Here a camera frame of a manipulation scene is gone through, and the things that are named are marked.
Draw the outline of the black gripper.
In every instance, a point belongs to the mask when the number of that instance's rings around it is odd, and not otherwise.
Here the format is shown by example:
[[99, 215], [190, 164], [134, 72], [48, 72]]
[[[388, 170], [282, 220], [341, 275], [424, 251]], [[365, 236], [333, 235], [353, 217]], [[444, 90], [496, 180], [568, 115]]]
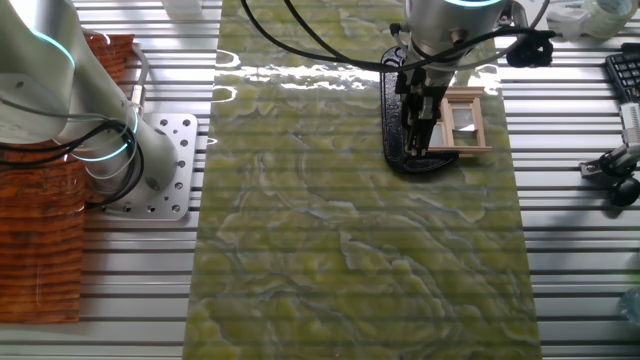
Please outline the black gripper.
[[[447, 86], [428, 85], [427, 81], [427, 72], [424, 69], [402, 71], [397, 75], [395, 92], [401, 96], [402, 125], [405, 130], [404, 149], [409, 156], [416, 156], [418, 150], [420, 153], [428, 150], [434, 121], [441, 118], [440, 106]], [[414, 121], [417, 119], [418, 135]]]

